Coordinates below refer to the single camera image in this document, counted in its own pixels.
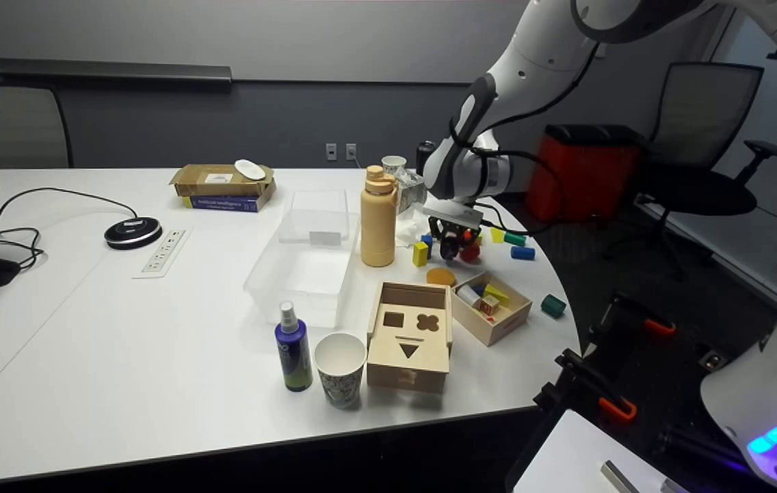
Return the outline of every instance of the shape sorter box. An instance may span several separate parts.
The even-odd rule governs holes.
[[[476,293],[483,293],[487,284],[493,293],[497,293],[497,313],[483,316],[479,313],[471,301],[465,301],[457,291],[468,284]],[[479,343],[494,345],[499,338],[512,335],[519,329],[531,313],[531,298],[524,298],[519,291],[502,284],[493,275],[479,275],[468,283],[453,288],[453,303],[452,303],[452,319],[465,327]]]
[[[367,384],[443,392],[452,354],[452,291],[383,283],[367,335]]]

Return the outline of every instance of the tall cylindrical container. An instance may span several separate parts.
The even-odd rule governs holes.
[[[276,324],[276,345],[282,361],[282,379],[290,392],[312,386],[312,365],[305,345],[305,324],[298,321],[290,303],[282,306],[282,321]]]
[[[383,167],[367,167],[360,191],[360,260],[367,265],[393,262],[393,219],[397,219],[397,187]]]

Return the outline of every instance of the paper cup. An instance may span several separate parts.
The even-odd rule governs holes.
[[[364,361],[364,343],[350,335],[327,335],[316,343],[313,371],[330,405],[354,409],[360,403]]]

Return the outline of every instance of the cardboard box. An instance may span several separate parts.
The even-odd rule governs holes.
[[[483,288],[493,284],[494,291],[502,293],[497,298],[499,303],[494,316],[483,316],[471,301],[465,301],[460,293],[453,293],[452,319],[463,324],[479,343],[494,345],[499,338],[512,335],[527,321],[531,298],[502,284],[497,276],[482,275],[463,284],[471,284],[476,293],[483,293]]]
[[[186,164],[171,176],[174,195],[189,208],[260,212],[276,188],[274,169],[264,177],[246,177],[234,164]]]
[[[367,335],[367,384],[443,392],[452,354],[452,291],[383,283]]]

